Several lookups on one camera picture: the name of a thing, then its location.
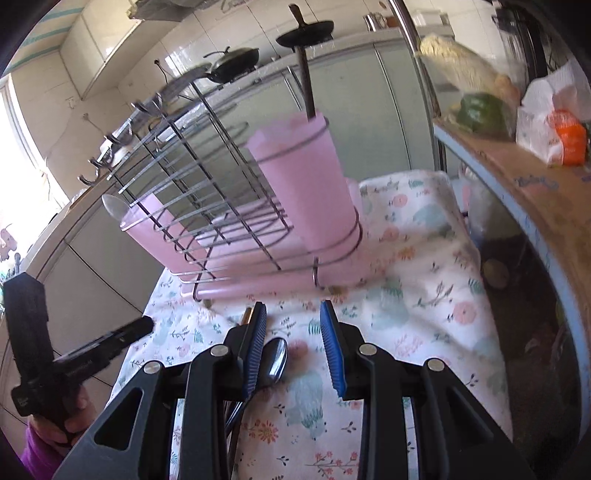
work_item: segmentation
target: metal screw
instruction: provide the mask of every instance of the metal screw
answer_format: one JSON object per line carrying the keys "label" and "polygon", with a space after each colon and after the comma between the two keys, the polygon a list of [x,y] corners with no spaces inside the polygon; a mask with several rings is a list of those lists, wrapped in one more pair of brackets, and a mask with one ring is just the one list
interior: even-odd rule
{"label": "metal screw", "polygon": [[148,375],[156,374],[160,371],[161,365],[158,362],[148,362],[144,365],[144,372]]}
{"label": "metal screw", "polygon": [[378,348],[371,343],[364,343],[359,347],[359,353],[361,353],[361,355],[372,356],[378,353]]}
{"label": "metal screw", "polygon": [[226,345],[215,345],[211,349],[213,356],[224,356],[227,355],[230,349]]}
{"label": "metal screw", "polygon": [[433,370],[434,372],[441,372],[445,368],[445,363],[438,358],[430,358],[427,361],[427,366],[429,370]]}

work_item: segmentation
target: person's hand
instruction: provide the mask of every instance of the person's hand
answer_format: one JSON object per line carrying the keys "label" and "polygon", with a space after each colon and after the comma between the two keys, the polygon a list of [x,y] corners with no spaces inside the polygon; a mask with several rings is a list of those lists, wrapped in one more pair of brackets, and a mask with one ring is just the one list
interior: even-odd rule
{"label": "person's hand", "polygon": [[[92,424],[96,418],[95,406],[90,401],[88,392],[84,387],[80,388],[78,398],[76,399],[76,406],[78,411],[66,420],[66,430],[72,433],[78,433],[72,445],[74,445],[86,429]],[[66,434],[62,432],[55,424],[38,415],[29,416],[29,425],[37,436],[43,440],[46,444],[51,446],[59,454],[65,456],[69,449],[61,447],[56,443],[67,443]]]}

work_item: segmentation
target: pink plastic cup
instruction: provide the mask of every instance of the pink plastic cup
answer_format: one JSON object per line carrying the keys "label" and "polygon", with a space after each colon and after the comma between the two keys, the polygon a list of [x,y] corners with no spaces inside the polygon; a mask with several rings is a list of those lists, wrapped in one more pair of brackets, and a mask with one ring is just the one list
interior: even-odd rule
{"label": "pink plastic cup", "polygon": [[297,113],[261,128],[246,146],[308,251],[328,249],[317,255],[320,262],[350,251],[355,208],[326,118]]}
{"label": "pink plastic cup", "polygon": [[[187,232],[180,223],[174,223],[175,218],[168,210],[162,209],[162,203],[156,197],[156,195],[150,194],[141,204],[153,214],[154,218],[158,220],[158,223],[162,226],[168,227],[168,233],[173,238],[185,235]],[[129,212],[125,215],[121,224],[119,225],[123,230],[127,225],[146,217],[146,213],[141,209],[139,205],[132,207]],[[152,255],[158,262],[164,267],[168,268],[172,273],[185,273],[185,272],[196,272],[201,270],[199,265],[196,263],[190,264],[185,258],[185,254],[179,252],[178,247],[173,242],[165,241],[164,232],[159,232],[156,224],[151,218],[146,218],[140,223],[128,228],[127,234],[138,242],[150,255]],[[193,237],[187,236],[181,238],[178,243],[183,247],[189,247],[191,249],[190,255],[196,260],[203,259],[207,256],[206,251],[201,245],[193,240]],[[181,275],[182,280],[192,280],[197,274]]]}

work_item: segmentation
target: black wok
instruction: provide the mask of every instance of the black wok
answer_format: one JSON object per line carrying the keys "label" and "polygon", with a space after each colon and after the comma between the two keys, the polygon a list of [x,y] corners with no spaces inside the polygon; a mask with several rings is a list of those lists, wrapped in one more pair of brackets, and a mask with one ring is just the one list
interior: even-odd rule
{"label": "black wok", "polygon": [[299,27],[277,37],[276,42],[279,45],[285,48],[295,49],[296,47],[311,47],[312,45],[318,45],[318,43],[332,39],[335,22],[324,20],[322,22],[307,24],[297,5],[290,5],[290,10],[297,20]]}
{"label": "black wok", "polygon": [[230,47],[227,47],[224,51],[208,53],[203,58],[215,53],[223,53],[223,57],[213,64],[207,74],[207,78],[215,83],[231,82],[239,75],[252,70],[259,60],[258,48],[237,48],[230,51]]}

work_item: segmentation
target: wooden board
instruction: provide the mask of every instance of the wooden board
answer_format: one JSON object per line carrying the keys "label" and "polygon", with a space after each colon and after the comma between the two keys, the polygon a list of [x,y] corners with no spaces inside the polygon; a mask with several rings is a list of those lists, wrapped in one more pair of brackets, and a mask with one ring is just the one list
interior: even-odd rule
{"label": "wooden board", "polygon": [[499,197],[550,274],[577,353],[583,432],[591,406],[591,170],[548,168],[515,143],[476,138],[440,119],[434,133]]}

